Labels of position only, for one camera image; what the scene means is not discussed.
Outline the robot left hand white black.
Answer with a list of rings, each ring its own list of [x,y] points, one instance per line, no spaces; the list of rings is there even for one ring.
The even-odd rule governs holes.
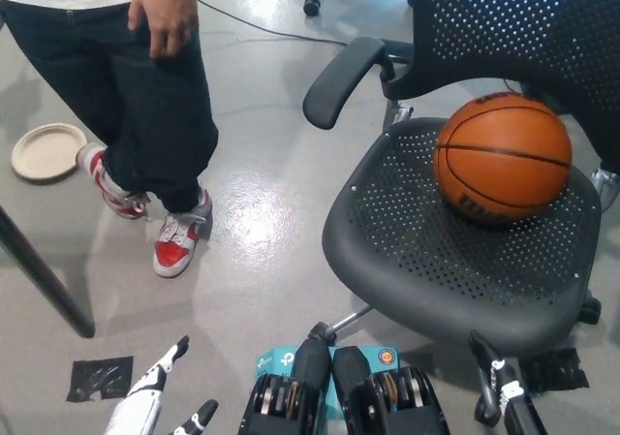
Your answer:
[[[112,411],[104,431],[106,435],[151,435],[155,432],[162,412],[162,395],[168,376],[175,363],[187,353],[189,344],[189,336],[184,335],[133,384],[125,398]],[[217,400],[206,400],[170,434],[203,434],[218,407]]]

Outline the person's left hand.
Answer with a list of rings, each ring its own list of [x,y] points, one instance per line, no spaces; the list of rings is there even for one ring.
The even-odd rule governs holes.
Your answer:
[[[150,57],[172,57],[198,31],[198,0],[132,0],[128,28],[137,30],[144,18],[150,32]]]

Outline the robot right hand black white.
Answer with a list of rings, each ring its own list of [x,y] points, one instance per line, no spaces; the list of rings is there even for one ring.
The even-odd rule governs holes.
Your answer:
[[[474,419],[487,427],[495,427],[503,419],[508,434],[547,435],[515,368],[478,331],[470,331],[468,343],[477,361],[481,384]]]

